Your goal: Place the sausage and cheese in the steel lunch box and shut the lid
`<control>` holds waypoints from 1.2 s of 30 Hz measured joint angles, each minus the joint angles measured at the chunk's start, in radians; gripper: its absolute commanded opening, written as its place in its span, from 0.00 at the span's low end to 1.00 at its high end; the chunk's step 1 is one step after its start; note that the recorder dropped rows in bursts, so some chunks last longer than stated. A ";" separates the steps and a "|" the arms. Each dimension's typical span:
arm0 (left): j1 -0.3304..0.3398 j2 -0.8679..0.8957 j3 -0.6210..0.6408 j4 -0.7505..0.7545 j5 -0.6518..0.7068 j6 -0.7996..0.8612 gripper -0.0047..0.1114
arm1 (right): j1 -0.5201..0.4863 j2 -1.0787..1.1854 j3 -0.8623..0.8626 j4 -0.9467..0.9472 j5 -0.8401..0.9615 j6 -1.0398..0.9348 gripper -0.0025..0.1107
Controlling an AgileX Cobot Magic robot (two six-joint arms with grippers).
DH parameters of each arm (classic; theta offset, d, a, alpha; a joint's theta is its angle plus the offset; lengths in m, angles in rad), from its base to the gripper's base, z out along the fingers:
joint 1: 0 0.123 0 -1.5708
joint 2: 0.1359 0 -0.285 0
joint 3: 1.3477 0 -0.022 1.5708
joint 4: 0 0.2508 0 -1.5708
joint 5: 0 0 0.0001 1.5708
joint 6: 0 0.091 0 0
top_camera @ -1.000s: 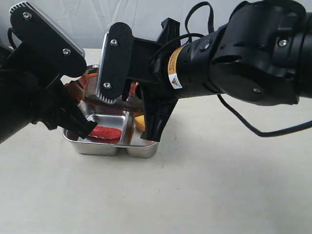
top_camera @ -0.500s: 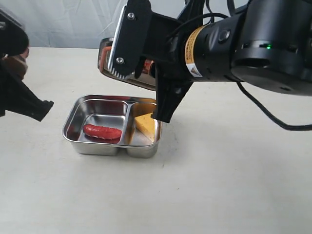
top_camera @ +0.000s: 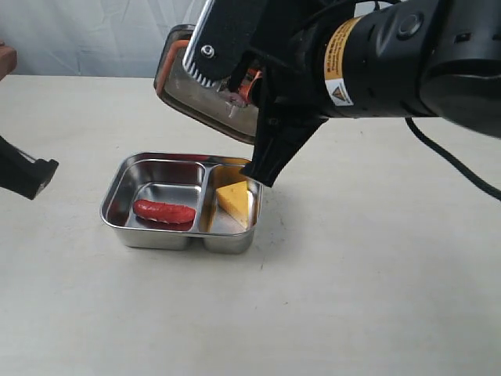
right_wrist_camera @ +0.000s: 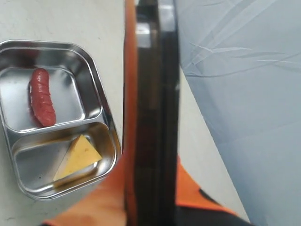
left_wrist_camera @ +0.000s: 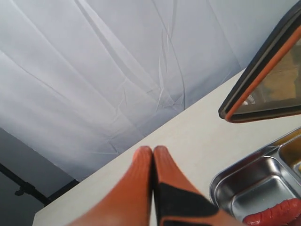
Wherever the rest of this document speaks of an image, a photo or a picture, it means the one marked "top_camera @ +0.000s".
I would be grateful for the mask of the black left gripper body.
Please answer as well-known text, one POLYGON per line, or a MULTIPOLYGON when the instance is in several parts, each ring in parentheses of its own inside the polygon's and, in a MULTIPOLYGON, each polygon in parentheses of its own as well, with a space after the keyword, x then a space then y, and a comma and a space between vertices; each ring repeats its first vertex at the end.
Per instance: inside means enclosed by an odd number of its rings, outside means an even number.
POLYGON ((33 200, 49 185, 59 162, 32 158, 1 138, 1 188, 33 200))

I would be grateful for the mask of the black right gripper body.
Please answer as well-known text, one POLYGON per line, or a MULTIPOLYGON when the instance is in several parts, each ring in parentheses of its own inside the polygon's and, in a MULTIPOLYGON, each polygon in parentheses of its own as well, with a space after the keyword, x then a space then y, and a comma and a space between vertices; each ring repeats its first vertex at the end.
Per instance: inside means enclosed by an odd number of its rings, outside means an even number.
POLYGON ((341 23, 339 1, 238 1, 230 14, 230 87, 250 68, 258 109, 254 151, 242 174, 273 186, 279 173, 328 119, 320 77, 324 38, 341 23))

